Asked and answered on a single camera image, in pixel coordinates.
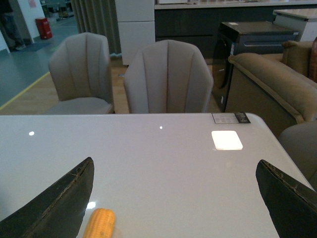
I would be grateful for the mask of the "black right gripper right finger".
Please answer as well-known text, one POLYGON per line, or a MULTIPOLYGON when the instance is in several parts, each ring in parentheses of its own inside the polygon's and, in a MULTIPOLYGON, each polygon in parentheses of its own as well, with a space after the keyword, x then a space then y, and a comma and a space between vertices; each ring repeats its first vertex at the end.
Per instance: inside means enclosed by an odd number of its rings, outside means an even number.
POLYGON ((317 236, 317 193, 265 160, 256 168, 262 199, 281 238, 317 236))

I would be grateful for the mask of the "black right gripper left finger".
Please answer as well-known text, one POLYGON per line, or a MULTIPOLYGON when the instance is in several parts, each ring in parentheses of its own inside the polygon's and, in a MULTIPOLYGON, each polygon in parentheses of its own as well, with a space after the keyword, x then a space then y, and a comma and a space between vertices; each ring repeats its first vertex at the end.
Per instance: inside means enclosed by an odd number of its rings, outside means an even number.
POLYGON ((94 181, 88 157, 0 223, 2 238, 77 237, 94 181))

